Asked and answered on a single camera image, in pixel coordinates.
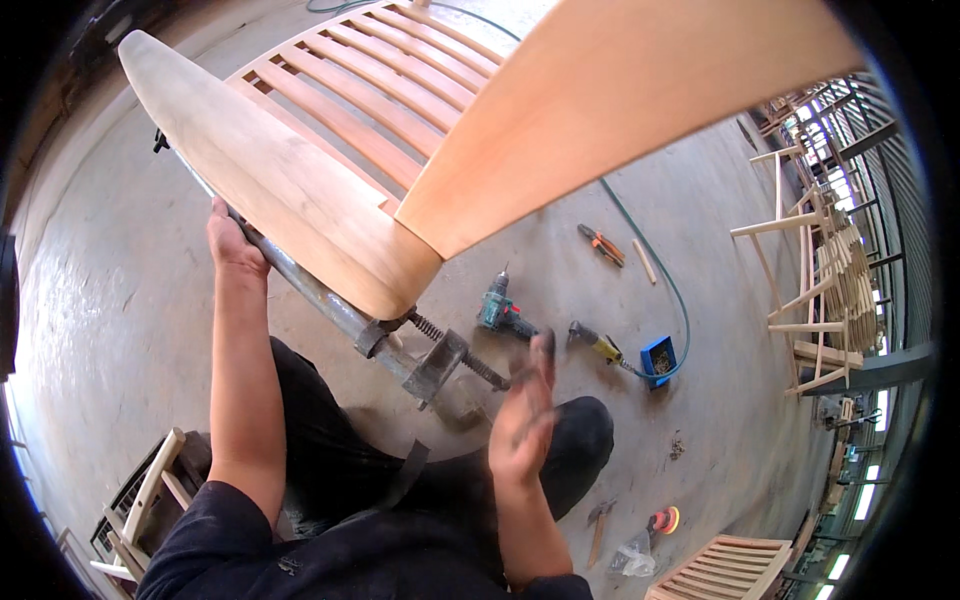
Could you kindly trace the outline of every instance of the cordless drill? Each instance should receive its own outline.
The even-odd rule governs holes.
[[[507,298],[507,284],[510,276],[507,267],[503,268],[493,280],[490,289],[480,299],[480,312],[477,313],[477,326],[490,331],[507,330],[521,340],[529,341],[537,335],[537,328],[520,317],[520,309],[514,301]]]

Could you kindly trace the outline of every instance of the black shirt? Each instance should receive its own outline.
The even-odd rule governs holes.
[[[368,513],[312,540],[274,544],[260,509],[219,481],[201,487],[136,597],[592,599],[577,575],[538,578],[508,593],[480,568],[467,536],[427,514]]]

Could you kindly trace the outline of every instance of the plastic bag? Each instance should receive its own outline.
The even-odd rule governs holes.
[[[628,577],[649,577],[656,568],[657,563],[650,556],[650,534],[644,529],[616,549],[608,571]]]

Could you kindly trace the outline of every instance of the hammer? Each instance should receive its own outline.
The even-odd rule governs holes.
[[[590,548],[590,558],[587,561],[587,569],[593,568],[597,562],[597,555],[600,553],[600,540],[603,539],[604,521],[607,520],[607,513],[610,512],[614,504],[616,504],[616,498],[601,502],[596,505],[596,507],[590,511],[589,516],[587,516],[587,527],[594,522],[597,524],[596,529],[593,530],[593,546]]]

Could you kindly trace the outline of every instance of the hand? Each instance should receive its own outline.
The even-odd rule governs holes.
[[[530,352],[511,361],[512,385],[490,435],[490,469],[494,484],[529,487],[539,481],[553,437],[556,379],[552,329],[530,341]]]
[[[229,217],[223,198],[214,196],[212,204],[213,212],[206,222],[206,240],[217,271],[238,269],[266,279],[270,263],[263,253],[247,241],[240,226]]]

